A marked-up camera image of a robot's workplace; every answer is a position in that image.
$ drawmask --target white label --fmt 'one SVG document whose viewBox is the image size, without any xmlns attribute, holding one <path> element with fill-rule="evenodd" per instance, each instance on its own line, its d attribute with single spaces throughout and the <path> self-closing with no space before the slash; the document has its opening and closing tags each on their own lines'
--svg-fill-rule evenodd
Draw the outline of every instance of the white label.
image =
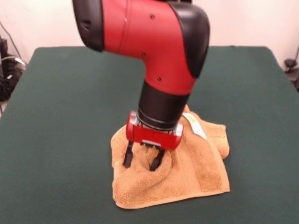
<svg viewBox="0 0 299 224">
<path fill-rule="evenodd" d="M 193 132 L 195 134 L 199 135 L 200 137 L 206 139 L 206 134 L 205 134 L 204 130 L 202 130 L 202 127 L 201 127 L 200 123 L 198 122 L 198 120 L 196 119 L 196 117 L 194 117 L 190 113 L 183 113 L 183 116 L 189 121 Z"/>
</svg>

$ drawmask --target towel fold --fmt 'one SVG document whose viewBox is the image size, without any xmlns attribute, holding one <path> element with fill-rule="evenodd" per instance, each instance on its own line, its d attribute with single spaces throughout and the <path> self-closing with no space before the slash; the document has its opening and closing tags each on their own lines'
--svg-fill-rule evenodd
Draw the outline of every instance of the towel fold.
<svg viewBox="0 0 299 224">
<path fill-rule="evenodd" d="M 223 163 L 229 154 L 226 127 L 203 121 L 186 106 L 200 123 L 206 139 L 194 134 L 185 117 L 183 138 L 178 148 L 166 151 L 161 165 L 150 171 L 158 150 L 134 144 L 131 167 L 122 163 L 127 149 L 126 128 L 111 139 L 114 169 L 113 199 L 124 209 L 140 209 L 193 197 L 211 196 L 230 191 Z"/>
</svg>

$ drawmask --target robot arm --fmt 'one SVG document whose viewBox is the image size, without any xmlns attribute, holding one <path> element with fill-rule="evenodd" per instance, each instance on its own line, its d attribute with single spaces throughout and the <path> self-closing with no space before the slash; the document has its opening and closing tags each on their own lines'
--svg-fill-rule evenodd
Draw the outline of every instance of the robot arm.
<svg viewBox="0 0 299 224">
<path fill-rule="evenodd" d="M 174 150 L 183 128 L 178 121 L 201 73 L 210 37 L 209 20 L 199 7 L 154 0 L 73 0 L 83 43 L 95 51 L 138 58 L 146 74 L 137 112 L 127 122 L 124 162 L 133 142 Z"/>
</svg>

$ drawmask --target tan towel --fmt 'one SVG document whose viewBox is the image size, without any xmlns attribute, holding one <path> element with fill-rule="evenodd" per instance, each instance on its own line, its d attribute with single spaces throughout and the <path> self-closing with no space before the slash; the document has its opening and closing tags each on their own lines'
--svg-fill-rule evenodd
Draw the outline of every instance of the tan towel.
<svg viewBox="0 0 299 224">
<path fill-rule="evenodd" d="M 128 144 L 125 126 L 112 137 L 112 187 L 117 206 L 140 209 L 230 191 L 222 160 L 229 153 L 226 127 L 202 121 L 187 106 L 184 112 L 196 117 L 207 140 L 195 135 L 189 122 L 182 117 L 181 143 L 176 150 L 165 152 L 162 164 L 154 172 L 149 171 L 150 163 L 158 150 L 135 143 L 131 167 L 125 168 L 122 165 Z"/>
</svg>

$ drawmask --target green table surface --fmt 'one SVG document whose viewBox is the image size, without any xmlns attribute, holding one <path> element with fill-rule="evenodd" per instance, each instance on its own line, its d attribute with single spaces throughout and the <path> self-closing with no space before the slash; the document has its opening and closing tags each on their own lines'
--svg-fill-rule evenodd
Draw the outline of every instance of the green table surface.
<svg viewBox="0 0 299 224">
<path fill-rule="evenodd" d="M 132 58 L 35 51 L 0 119 L 1 224 L 299 223 L 299 94 L 264 47 L 211 47 L 189 100 L 227 126 L 231 192 L 118 208 L 110 140 L 143 78 Z"/>
</svg>

